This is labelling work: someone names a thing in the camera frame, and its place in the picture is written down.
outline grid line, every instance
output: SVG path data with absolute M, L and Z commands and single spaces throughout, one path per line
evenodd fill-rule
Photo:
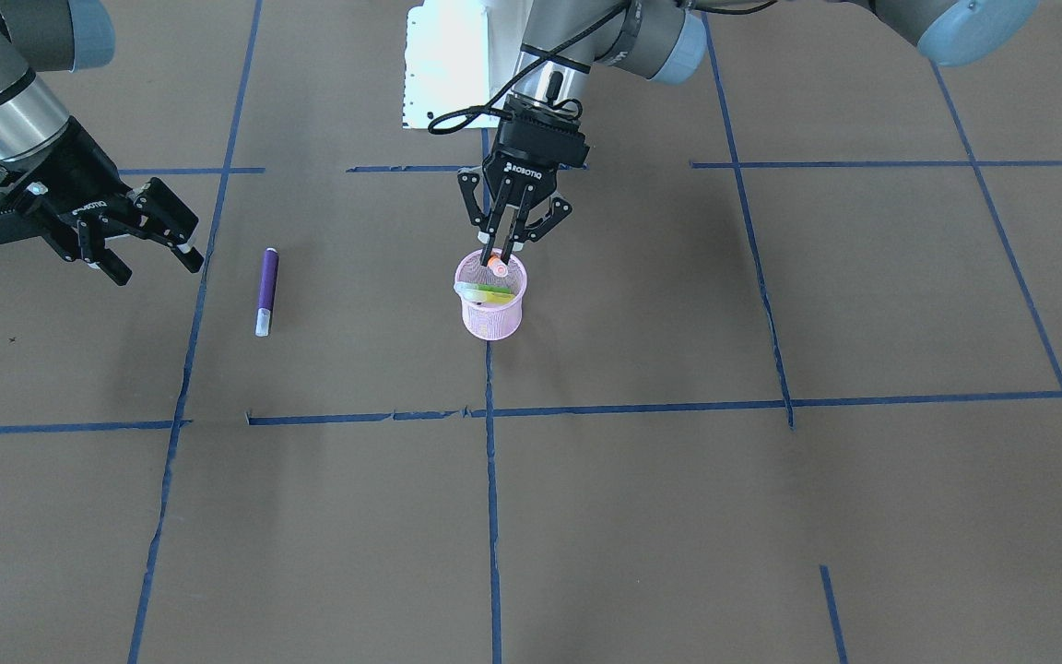
M 765 307 L 765 317 L 768 319 L 768 337 L 772 342 L 772 361 L 776 365 L 776 378 L 781 386 L 781 398 L 785 403 L 786 420 L 789 429 L 796 429 L 796 421 L 793 419 L 793 399 L 789 395 L 789 381 L 785 375 L 785 358 L 781 356 L 781 341 L 776 333 L 776 320 L 772 318 L 772 302 L 768 296 L 768 285 L 765 283 L 765 268 L 759 260 L 759 248 L 756 244 L 756 231 L 751 218 L 751 207 L 749 206 L 749 192 L 744 188 L 744 173 L 740 169 L 740 152 L 737 151 L 737 136 L 732 130 L 732 114 L 729 110 L 729 98 L 723 91 L 723 80 L 720 76 L 720 58 L 716 54 L 716 41 L 712 38 L 712 25 L 708 24 L 707 13 L 701 12 L 703 29 L 707 33 L 707 54 L 712 62 L 712 75 L 716 79 L 716 93 L 720 98 L 720 113 L 723 115 L 723 131 L 729 138 L 729 152 L 732 154 L 732 170 L 737 176 L 737 193 L 740 194 L 740 207 L 744 221 L 744 232 L 749 235 L 749 250 L 753 266 L 756 269 L 756 285 L 759 288 L 759 300 Z
M 1030 392 L 970 392 L 952 395 L 840 396 L 840 398 L 793 399 L 794 408 L 885 407 L 885 405 L 965 404 L 1027 401 L 1062 401 L 1061 390 Z M 657 404 L 563 405 L 542 408 L 497 408 L 494 419 L 552 415 L 630 415 L 650 412 L 721 412 L 733 410 L 780 410 L 781 399 L 737 402 L 691 402 Z M 382 423 L 460 419 L 481 419 L 485 409 L 429 410 L 413 412 L 363 412 L 346 415 L 245 416 L 249 426 L 299 426 L 312 424 Z
M 71 433 L 76 431 L 158 431 L 171 428 L 173 421 L 149 422 L 75 422 L 65 424 L 8 424 L 0 426 L 0 437 L 17 433 Z
M 481 160 L 490 156 L 490 130 L 481 130 Z M 483 210 L 490 214 L 490 188 L 481 188 Z M 498 438 L 494 432 L 494 344 L 485 342 L 485 513 L 490 525 L 490 650 L 502 664 L 502 592 L 498 575 Z
M 791 160 L 791 163 L 697 163 L 691 160 L 690 168 L 696 170 L 741 168 L 746 170 L 764 169 L 800 169 L 800 168 L 969 168 L 969 159 L 825 159 L 825 160 Z M 982 168 L 1062 168 L 1062 159 L 998 159 L 978 160 Z
M 244 97 L 249 91 L 249 76 L 253 70 L 253 55 L 256 52 L 256 37 L 261 24 L 262 0 L 255 0 L 253 7 L 253 24 L 249 29 L 249 46 L 244 52 L 244 67 L 241 70 L 240 87 L 237 88 L 236 103 L 233 109 L 232 127 L 227 132 L 227 154 L 224 156 L 223 172 L 220 174 L 220 189 L 216 194 L 216 207 L 211 218 L 211 233 L 207 236 L 207 252 L 203 259 L 203 270 L 199 277 L 199 293 L 195 294 L 194 316 L 191 321 L 191 336 L 186 348 L 185 361 L 183 361 L 183 387 L 176 405 L 174 405 L 174 420 L 170 429 L 170 441 L 166 445 L 166 463 L 164 466 L 164 482 L 161 482 L 161 496 L 158 509 L 158 525 L 155 534 L 150 540 L 150 550 L 147 556 L 147 569 L 142 577 L 142 594 L 138 599 L 138 610 L 134 618 L 134 634 L 130 640 L 130 664 L 138 663 L 138 653 L 142 648 L 142 634 L 147 611 L 150 606 L 150 594 L 153 588 L 153 577 L 158 563 L 158 548 L 161 543 L 161 533 L 166 522 L 166 505 L 170 499 L 170 487 L 173 478 L 174 457 L 178 453 L 179 433 L 185 425 L 186 399 L 190 394 L 191 374 L 194 368 L 194 353 L 200 340 L 200 327 L 203 324 L 203 308 L 207 299 L 207 277 L 211 272 L 211 257 L 216 250 L 216 236 L 220 232 L 220 219 L 224 210 L 224 201 L 227 200 L 227 182 L 232 175 L 233 159 L 236 154 L 236 139 L 240 135 L 241 114 L 244 109 Z
M 264 175 L 269 169 L 264 167 L 201 167 L 201 168 L 122 168 L 117 169 L 119 176 L 170 176 L 170 175 Z
M 835 601 L 835 584 L 830 583 L 829 567 L 819 564 L 819 575 L 822 577 L 822 592 L 826 593 L 826 610 L 829 611 L 830 629 L 835 631 L 835 650 L 838 651 L 838 664 L 847 664 L 846 641 L 842 637 L 842 622 L 838 617 L 838 602 Z
M 1035 323 L 1035 329 L 1040 340 L 1044 343 L 1044 350 L 1048 360 L 1051 363 L 1051 370 L 1057 377 L 1059 382 L 1059 390 L 1062 391 L 1062 367 L 1059 365 L 1059 359 L 1057 354 L 1055 354 L 1055 347 L 1051 345 L 1050 337 L 1046 333 L 1046 327 L 1044 325 L 1044 319 L 1040 316 L 1040 311 L 1035 306 L 1035 297 L 1031 295 L 1030 287 L 1027 286 L 1027 278 L 1024 278 L 1024 271 L 1018 263 L 1018 257 L 1015 256 L 1015 250 L 1010 244 L 1010 238 L 1007 235 L 1007 227 L 1003 224 L 1003 218 L 998 214 L 998 206 L 995 205 L 994 197 L 990 193 L 990 186 L 987 185 L 986 175 L 981 172 L 981 165 L 978 164 L 977 156 L 974 154 L 974 147 L 970 142 L 969 135 L 965 134 L 965 126 L 961 124 L 961 115 L 957 113 L 957 104 L 954 101 L 953 95 L 948 92 L 948 86 L 945 84 L 945 76 L 941 74 L 940 67 L 932 63 L 932 75 L 936 76 L 937 85 L 940 85 L 940 91 L 945 97 L 945 104 L 948 106 L 949 115 L 953 115 L 954 125 L 957 127 L 957 134 L 961 136 L 961 146 L 965 148 L 965 154 L 969 155 L 969 167 L 974 169 L 974 175 L 977 176 L 978 186 L 981 187 L 981 195 L 986 199 L 986 205 L 989 207 L 991 219 L 994 220 L 995 231 L 998 233 L 998 239 L 1003 241 L 1003 251 L 1007 253 L 1007 259 L 1010 261 L 1011 270 L 1014 270 L 1015 280 L 1018 283 L 1018 289 L 1024 294 L 1024 300 L 1027 302 L 1027 308 L 1031 313 L 1031 320 Z
M 483 127 L 483 130 L 481 131 L 483 131 L 483 136 L 487 135 L 490 132 L 490 130 L 486 130 L 485 127 Z M 350 167 L 346 169 L 346 172 L 350 173 L 457 172 L 464 168 L 475 168 L 475 165 L 358 165 L 358 167 Z M 569 165 L 560 165 L 560 170 L 588 170 L 588 169 L 589 165 L 582 165 L 581 168 L 569 167 Z

